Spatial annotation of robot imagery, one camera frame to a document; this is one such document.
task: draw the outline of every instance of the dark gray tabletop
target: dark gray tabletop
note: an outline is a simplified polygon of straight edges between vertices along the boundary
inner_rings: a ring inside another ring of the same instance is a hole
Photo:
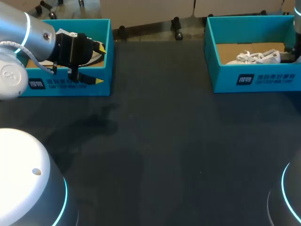
[[[213,94],[200,41],[116,43],[110,97],[0,103],[39,139],[80,226],[268,226],[269,189],[301,148],[301,93]]]

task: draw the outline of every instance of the white sneaker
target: white sneaker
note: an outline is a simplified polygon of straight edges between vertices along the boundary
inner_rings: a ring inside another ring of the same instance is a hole
[[[239,54],[236,60],[233,60],[228,65],[253,65],[253,64],[279,64],[281,62],[280,53],[274,49],[271,49],[264,53],[250,54],[246,51],[246,54]]]

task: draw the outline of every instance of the open box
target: open box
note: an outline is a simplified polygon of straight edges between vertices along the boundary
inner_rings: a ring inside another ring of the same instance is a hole
[[[293,48],[293,21],[294,16],[209,17],[204,50],[214,92],[301,90],[301,64],[226,65],[245,50]]]
[[[22,96],[108,96],[111,89],[114,57],[114,41],[110,20],[44,20],[44,22],[52,25],[56,32],[62,28],[68,32],[85,33],[92,40],[105,44],[107,54],[104,55],[103,62],[79,68],[79,72],[96,77],[101,82],[95,85],[86,85],[81,82],[74,83],[68,79],[68,68],[66,67],[58,67],[56,75],[51,75],[36,67],[26,68],[29,85]],[[21,58],[20,60],[26,67],[28,60],[24,61]]]

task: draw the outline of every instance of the cardboard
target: cardboard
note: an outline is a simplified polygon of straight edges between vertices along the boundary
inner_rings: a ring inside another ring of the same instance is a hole
[[[104,63],[104,61],[99,62],[99,63],[94,64],[94,65],[90,65],[89,67],[103,67],[103,63]],[[26,68],[37,68],[37,66],[34,64],[34,62],[32,60],[29,60],[27,65],[26,65]]]
[[[271,49],[284,52],[285,46],[282,42],[250,43],[250,44],[217,44],[220,61],[223,65],[236,59],[240,53],[249,51],[252,53],[264,53]]]

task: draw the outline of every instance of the blue led ring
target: blue led ring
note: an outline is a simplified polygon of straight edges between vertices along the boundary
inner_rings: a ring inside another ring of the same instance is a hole
[[[65,208],[66,208],[67,197],[68,197],[68,191],[67,191],[67,183],[66,183],[66,180],[65,180],[65,178],[64,178],[64,182],[65,182],[65,189],[66,189],[66,192],[65,192],[65,201],[64,201],[64,205],[63,205],[63,208],[62,208],[62,210],[61,210],[60,214],[58,215],[58,217],[57,217],[56,221],[53,223],[53,225],[52,225],[52,226],[56,226],[56,225],[57,225],[57,223],[58,223],[58,222],[59,222],[59,220],[61,219],[61,217],[62,217],[62,215],[63,215],[63,213],[64,213],[64,210],[65,210]]]
[[[284,185],[283,185],[283,181],[284,181],[284,174],[285,174],[285,171],[288,167],[288,165],[286,166],[286,168],[284,169],[283,171],[283,174],[282,174],[282,178],[281,178],[281,188],[282,188],[282,194],[283,194],[283,197],[284,197],[284,200],[289,208],[289,210],[291,211],[291,213],[293,214],[293,216],[301,223],[301,219],[298,217],[298,215],[295,213],[295,211],[292,209],[290,203],[288,202],[287,200],[287,197],[285,195],[285,192],[284,192]]]
[[[29,18],[29,16],[28,16],[27,13],[25,13],[25,15],[26,15],[26,18],[27,18],[27,28],[26,28],[26,34],[25,34],[25,37],[24,37],[24,39],[23,39],[23,41],[22,41],[22,43],[21,43],[21,46],[24,46],[24,45],[25,45],[25,43],[26,43],[26,41],[27,41],[27,39],[28,39],[28,36],[29,36],[29,31],[30,31],[30,18]]]

